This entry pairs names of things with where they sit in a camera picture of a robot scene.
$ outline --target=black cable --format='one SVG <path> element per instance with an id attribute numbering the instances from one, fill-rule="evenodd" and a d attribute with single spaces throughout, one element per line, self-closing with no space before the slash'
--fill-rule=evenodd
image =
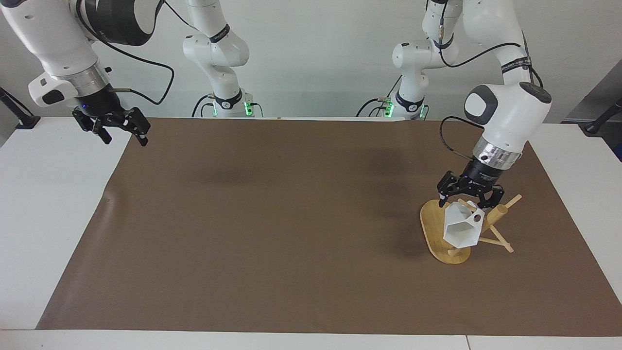
<path id="1" fill-rule="evenodd" d="M 164 101 L 166 96 L 169 94 L 170 87 L 173 85 L 173 80 L 175 79 L 175 70 L 171 66 L 169 66 L 169 65 L 158 63 L 158 62 L 154 62 L 154 61 L 150 61 L 150 60 L 147 60 L 147 59 L 143 59 L 143 58 L 138 57 L 136 55 L 132 55 L 129 52 L 125 52 L 125 51 L 123 51 L 123 50 L 113 46 L 112 44 L 110 44 L 108 41 L 106 41 L 106 39 L 102 38 L 93 29 L 91 29 L 91 27 L 89 27 L 86 24 L 86 22 L 84 21 L 84 18 L 82 17 L 82 11 L 80 9 L 80 6 L 82 5 L 83 1 L 84 0 L 78 0 L 77 3 L 76 3 L 76 12 L 78 13 L 78 19 L 80 20 L 80 22 L 82 23 L 84 28 L 86 28 L 88 30 L 88 32 L 91 33 L 91 35 L 94 36 L 97 40 L 99 40 L 102 44 L 104 44 L 104 45 L 108 46 L 110 49 L 113 49 L 116 52 L 119 52 L 120 54 L 128 56 L 128 57 L 130 57 L 132 59 L 135 59 L 135 60 L 138 60 L 138 61 L 143 62 L 143 63 L 155 65 L 155 66 L 166 68 L 166 69 L 170 70 L 170 81 L 169 81 L 169 84 L 166 87 L 166 90 L 164 91 L 164 94 L 162 95 L 162 98 L 160 98 L 160 100 L 158 102 L 156 102 L 156 101 L 152 100 L 151 98 L 146 97 L 144 94 L 139 93 L 139 92 L 137 92 L 135 90 L 132 90 L 132 89 L 127 89 L 127 91 L 124 91 L 124 92 L 135 93 L 136 95 L 139 95 L 140 97 L 143 97 L 143 98 L 147 99 L 147 101 L 153 103 L 154 105 L 162 104 L 162 102 Z"/>
<path id="2" fill-rule="evenodd" d="M 190 116 L 191 118 L 194 118 L 194 114 L 197 112 L 198 106 L 201 104 L 201 102 L 206 99 L 209 98 L 211 96 L 211 93 L 205 96 L 202 96 L 201 98 L 198 99 L 197 104 L 195 105 L 195 108 L 192 110 L 192 115 Z"/>
<path id="3" fill-rule="evenodd" d="M 393 84 L 393 87 L 391 88 L 391 91 L 389 91 L 389 93 L 387 94 L 387 98 L 389 98 L 391 96 L 391 93 L 393 92 L 393 90 L 395 90 L 395 87 L 397 86 L 397 83 L 399 83 L 400 79 L 403 77 L 403 75 L 400 75 L 397 80 L 395 81 L 395 84 Z"/>
<path id="4" fill-rule="evenodd" d="M 370 103 L 374 103 L 374 102 L 378 102 L 377 98 L 372 98 L 371 100 L 365 102 L 365 104 L 361 107 L 360 110 L 358 110 L 358 113 L 356 114 L 356 117 L 358 118 L 359 115 L 361 115 L 361 112 L 365 109 L 365 107 L 367 107 Z"/>
<path id="5" fill-rule="evenodd" d="M 203 109 L 205 108 L 205 106 L 212 106 L 212 107 L 214 107 L 214 104 L 209 102 L 209 103 L 206 103 L 206 104 L 201 106 L 201 118 L 203 118 Z"/>
<path id="6" fill-rule="evenodd" d="M 261 118 L 264 117 L 264 108 L 258 103 L 251 103 L 251 106 L 259 106 L 259 110 L 261 111 Z"/>
<path id="7" fill-rule="evenodd" d="M 180 21 L 182 21 L 182 22 L 186 23 L 186 26 L 189 26 L 190 28 L 194 29 L 195 31 L 198 31 L 198 29 L 197 29 L 195 26 L 193 26 L 193 25 L 191 25 L 190 23 L 186 22 L 186 20 L 185 20 L 185 19 L 183 19 L 183 17 L 182 17 L 182 16 L 181 16 L 181 15 L 180 15 L 177 11 L 175 11 L 175 9 L 173 8 L 173 6 L 171 6 L 171 5 L 168 3 L 168 1 L 164 0 L 164 1 L 163 1 L 163 3 L 164 3 L 166 6 L 168 6 L 168 7 L 169 7 L 169 9 L 170 9 L 171 11 L 173 11 L 173 13 L 175 14 L 175 16 L 177 16 L 177 18 L 179 18 L 179 20 L 180 20 Z"/>
<path id="8" fill-rule="evenodd" d="M 447 1 L 447 2 L 445 3 L 445 5 L 444 5 L 444 7 L 443 7 L 443 13 L 442 13 L 442 14 L 441 14 L 441 16 L 440 16 L 440 25 L 441 25 L 441 26 L 445 24 L 445 10 L 447 10 L 447 4 L 448 4 L 448 3 L 449 3 L 449 1 Z M 447 63 L 447 61 L 445 60 L 445 57 L 443 57 L 443 49 L 441 49 L 441 47 L 442 47 L 442 46 L 443 46 L 443 40 L 441 39 L 441 40 L 439 41 L 439 54 L 440 54 L 440 59 L 441 59 L 441 60 L 443 61 L 443 63 L 444 63 L 447 67 L 449 67 L 449 68 L 458 68 L 458 67 L 460 67 L 460 66 L 462 66 L 462 65 L 465 65 L 465 64 L 467 64 L 467 63 L 469 63 L 469 62 L 472 62 L 472 61 L 474 61 L 474 60 L 476 60 L 476 59 L 480 58 L 481 56 L 483 56 L 483 55 L 487 54 L 488 52 L 491 52 L 492 50 L 496 50 L 496 49 L 498 49 L 498 48 L 500 48 L 500 47 L 504 47 L 504 46 L 516 46 L 516 47 L 521 47 L 521 45 L 520 45 L 520 44 L 517 44 L 517 43 L 515 43 L 515 42 L 506 42 L 506 43 L 504 43 L 504 44 L 495 45 L 495 46 L 493 46 L 493 47 L 491 47 L 491 48 L 489 48 L 489 49 L 486 49 L 486 50 L 484 50 L 484 51 L 480 52 L 479 54 L 477 54 L 477 55 L 475 55 L 475 56 L 471 57 L 470 59 L 468 59 L 468 60 L 466 60 L 466 61 L 464 61 L 464 62 L 462 62 L 462 63 L 460 63 L 460 64 L 452 65 L 452 64 Z"/>
<path id="9" fill-rule="evenodd" d="M 471 160 L 473 157 L 469 157 L 469 156 L 465 155 L 464 153 L 461 153 L 461 152 L 456 151 L 455 149 L 453 149 L 453 148 L 449 147 L 449 145 L 448 145 L 448 144 L 447 144 L 447 142 L 445 141 L 445 137 L 443 136 L 443 125 L 444 125 L 444 124 L 445 124 L 445 122 L 446 122 L 447 120 L 449 120 L 449 119 L 460 120 L 460 121 L 462 121 L 462 122 L 464 122 L 464 123 L 467 123 L 467 124 L 469 124 L 469 125 L 471 125 L 471 126 L 474 126 L 474 127 L 478 128 L 478 129 L 483 129 L 484 127 L 483 127 L 483 126 L 481 126 L 481 125 L 478 125 L 478 124 L 472 123 L 472 122 L 470 122 L 470 121 L 468 121 L 468 120 L 466 120 L 466 119 L 459 118 L 459 117 L 457 117 L 457 116 L 448 116 L 448 117 L 444 118 L 444 119 L 440 122 L 440 127 L 439 127 L 440 141 L 441 141 L 441 142 L 445 145 L 445 147 L 447 147 L 447 149 L 449 149 L 451 152 L 453 152 L 453 153 L 455 153 L 455 154 L 457 154 L 457 155 L 459 155 L 459 156 L 461 156 L 461 157 L 463 157 L 463 158 L 466 158 L 466 159 L 468 159 L 468 160 Z"/>
<path id="10" fill-rule="evenodd" d="M 11 93 L 9 93 L 7 90 L 4 91 L 4 94 L 7 95 L 11 100 L 13 100 L 13 102 L 15 102 L 16 104 L 18 104 L 20 107 L 22 107 L 26 112 L 28 112 L 28 114 L 30 114 L 30 116 L 35 116 L 34 114 L 32 114 L 32 112 L 28 109 L 28 107 L 26 107 L 20 100 L 18 100 L 15 96 L 11 95 Z"/>
<path id="11" fill-rule="evenodd" d="M 533 75 L 536 77 L 536 79 L 538 80 L 538 84 L 540 85 L 541 88 L 544 88 L 544 84 L 542 83 L 542 79 L 540 78 L 540 75 L 538 74 L 538 72 L 536 72 L 536 70 L 534 69 L 533 66 L 529 66 L 529 70 L 531 71 L 531 73 L 533 73 Z"/>
<path id="12" fill-rule="evenodd" d="M 378 110 L 378 111 L 376 112 L 376 116 L 378 116 L 378 113 L 380 113 L 380 111 L 381 111 L 381 110 L 386 110 L 386 108 L 385 108 L 385 107 L 383 107 L 383 106 L 376 107 L 376 108 L 374 108 L 374 109 L 372 109 L 372 110 L 371 110 L 371 112 L 369 113 L 369 115 L 368 115 L 368 116 L 371 116 L 371 114 L 372 114 L 372 113 L 374 113 L 374 111 L 375 111 L 375 110 Z"/>
<path id="13" fill-rule="evenodd" d="M 525 37 L 525 32 L 522 32 L 522 42 L 525 44 L 525 52 L 527 52 L 527 57 L 530 57 L 531 55 L 529 54 L 529 45 L 527 44 L 527 38 Z M 529 71 L 531 73 L 530 74 L 531 82 L 534 83 L 534 77 L 536 77 L 540 87 L 544 88 L 544 84 L 542 83 L 542 79 L 540 78 L 540 75 L 538 75 L 538 73 L 536 72 L 534 66 L 531 65 L 531 64 L 529 65 Z"/>

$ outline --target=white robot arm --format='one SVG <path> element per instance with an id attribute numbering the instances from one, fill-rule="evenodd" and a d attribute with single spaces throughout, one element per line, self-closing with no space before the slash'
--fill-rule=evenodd
<path id="1" fill-rule="evenodd" d="M 441 31 L 441 16 L 445 10 L 443 30 Z M 393 105 L 392 116 L 406 119 L 418 119 L 424 105 L 425 91 L 428 87 L 428 77 L 423 73 L 426 69 L 446 67 L 440 57 L 446 62 L 453 63 L 458 57 L 458 45 L 453 39 L 453 29 L 462 13 L 462 0 L 441 2 L 431 0 L 423 21 L 423 30 L 428 36 L 426 40 L 415 40 L 398 44 L 393 50 L 393 64 L 402 72 L 402 83 L 399 89 L 391 95 Z M 439 34 L 444 32 L 445 44 L 439 44 Z"/>
<path id="2" fill-rule="evenodd" d="M 436 4 L 454 0 L 432 0 Z M 465 114 L 485 131 L 473 149 L 473 158 L 461 175 L 448 171 L 437 189 L 441 207 L 450 196 L 478 197 L 479 207 L 495 207 L 504 194 L 496 184 L 500 175 L 522 155 L 522 150 L 550 110 L 551 96 L 531 82 L 531 59 L 523 43 L 512 0 L 463 0 L 466 34 L 494 50 L 501 64 L 504 85 L 485 84 L 466 98 Z M 439 43 L 443 43 L 440 30 Z"/>
<path id="3" fill-rule="evenodd" d="M 142 45 L 153 33 L 161 1 L 0 0 L 2 13 L 45 72 L 29 84 L 39 106 L 76 98 L 72 115 L 84 131 L 106 144 L 106 126 L 131 132 L 143 146 L 150 124 L 138 108 L 125 110 L 111 91 L 107 71 L 91 48 L 95 38 L 75 17 L 108 42 Z"/>
<path id="4" fill-rule="evenodd" d="M 248 45 L 227 24 L 220 0 L 187 0 L 194 26 L 201 32 L 183 41 L 183 53 L 207 75 L 215 100 L 214 114 L 226 117 L 253 115 L 253 96 L 240 88 L 231 69 L 246 64 Z"/>

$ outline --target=black clamp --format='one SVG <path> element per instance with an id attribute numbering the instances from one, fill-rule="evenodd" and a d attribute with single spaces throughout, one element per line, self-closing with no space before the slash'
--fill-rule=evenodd
<path id="1" fill-rule="evenodd" d="M 106 126 L 122 129 L 136 137 L 141 146 L 147 146 L 147 132 L 151 124 L 138 108 L 123 111 L 123 114 L 110 113 L 105 116 L 91 117 L 84 114 L 78 107 L 72 111 L 74 119 L 83 131 L 90 131 L 101 138 L 105 144 L 110 144 L 112 136 L 106 130 Z"/>
<path id="2" fill-rule="evenodd" d="M 447 171 L 436 186 L 441 198 L 439 206 L 443 207 L 449 197 L 457 194 L 479 198 L 477 205 L 482 209 L 498 206 L 505 191 L 495 182 L 502 173 L 503 170 L 491 168 L 475 158 L 467 164 L 460 176 Z"/>

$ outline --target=green indicator light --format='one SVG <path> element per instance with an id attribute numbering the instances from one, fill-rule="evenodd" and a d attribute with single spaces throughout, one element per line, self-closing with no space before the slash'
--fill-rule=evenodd
<path id="1" fill-rule="evenodd" d="M 244 102 L 244 106 L 246 107 L 246 115 L 253 115 L 253 108 L 251 107 L 251 104 L 248 102 Z"/>
<path id="2" fill-rule="evenodd" d="M 389 106 L 387 107 L 387 109 L 384 110 L 384 116 L 386 118 L 390 118 L 393 115 L 394 108 L 395 106 L 393 105 L 393 103 L 389 102 Z"/>
<path id="3" fill-rule="evenodd" d="M 427 117 L 427 113 L 429 111 L 430 111 L 430 106 L 423 105 L 423 107 L 421 107 L 421 111 L 419 112 L 419 119 L 420 120 L 425 120 L 425 117 Z"/>

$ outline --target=brown mat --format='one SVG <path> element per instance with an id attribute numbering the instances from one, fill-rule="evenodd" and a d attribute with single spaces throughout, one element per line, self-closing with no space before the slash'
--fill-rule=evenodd
<path id="1" fill-rule="evenodd" d="M 151 122 L 38 329 L 622 336 L 622 306 L 531 147 L 500 181 L 506 200 L 524 196 L 497 225 L 516 252 L 480 244 L 450 266 L 419 224 L 466 165 L 436 122 Z M 479 135 L 447 126 L 456 149 Z"/>

